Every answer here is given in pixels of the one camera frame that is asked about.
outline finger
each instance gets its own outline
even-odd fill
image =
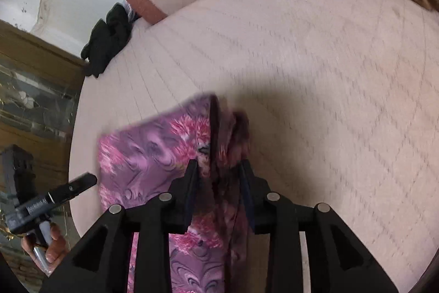
[[[46,251],[46,259],[49,263],[56,261],[61,253],[65,251],[65,244],[65,239],[62,236],[60,236],[58,240],[53,240]]]
[[[62,237],[61,230],[55,223],[50,224],[50,235],[54,240],[58,240],[60,237]]]
[[[56,267],[59,266],[59,264],[62,262],[64,257],[67,255],[67,251],[62,252],[58,258],[49,266],[49,274],[51,275],[53,271],[56,269]]]
[[[33,244],[29,240],[29,237],[23,237],[21,239],[21,248],[23,248],[28,255],[33,254]]]
[[[37,265],[37,267],[44,271],[40,261],[37,259],[37,257],[35,256],[34,252],[33,252],[33,244],[30,242],[29,237],[23,237],[21,239],[21,247],[26,251],[26,253],[30,256],[30,258],[32,259],[32,261],[34,261],[34,263]]]

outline black cloth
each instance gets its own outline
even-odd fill
[[[106,22],[100,19],[94,26],[90,40],[81,51],[81,57],[88,59],[86,76],[98,78],[115,57],[128,43],[132,25],[125,8],[116,4],[108,12]]]

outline purple fabric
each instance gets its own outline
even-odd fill
[[[204,95],[175,111],[99,140],[102,206],[126,208],[167,191],[196,158],[201,184],[188,232],[170,235],[173,293],[238,292],[247,248],[247,220],[239,201],[239,179],[228,170],[247,155],[245,114],[219,109]],[[130,261],[133,292],[138,236]]]

